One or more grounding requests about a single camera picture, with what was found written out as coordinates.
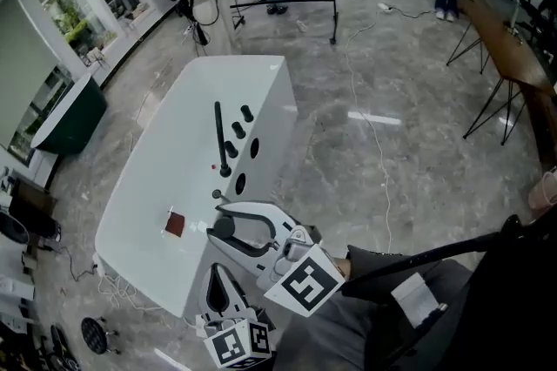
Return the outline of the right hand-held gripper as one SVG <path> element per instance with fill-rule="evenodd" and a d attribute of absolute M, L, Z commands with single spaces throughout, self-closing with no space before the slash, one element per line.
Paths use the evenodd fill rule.
<path fill-rule="evenodd" d="M 246 219 L 267 227 L 272 242 L 260 247 L 234 236 L 219 235 L 216 231 L 207 233 L 208 240 L 216 248 L 247 272 L 268 272 L 257 280 L 266 299 L 309 317 L 345 283 L 345 275 L 321 247 L 317 229 L 300 226 L 272 202 L 228 202 L 217 205 L 216 210 L 234 221 Z M 274 241 L 284 241 L 279 251 Z"/>

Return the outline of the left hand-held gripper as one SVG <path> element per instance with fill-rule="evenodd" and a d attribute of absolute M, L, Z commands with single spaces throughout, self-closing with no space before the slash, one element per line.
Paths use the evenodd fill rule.
<path fill-rule="evenodd" d="M 262 307 L 251 307 L 232 273 L 213 263 L 200 287 L 205 348 L 217 369 L 249 369 L 272 358 L 275 329 Z"/>

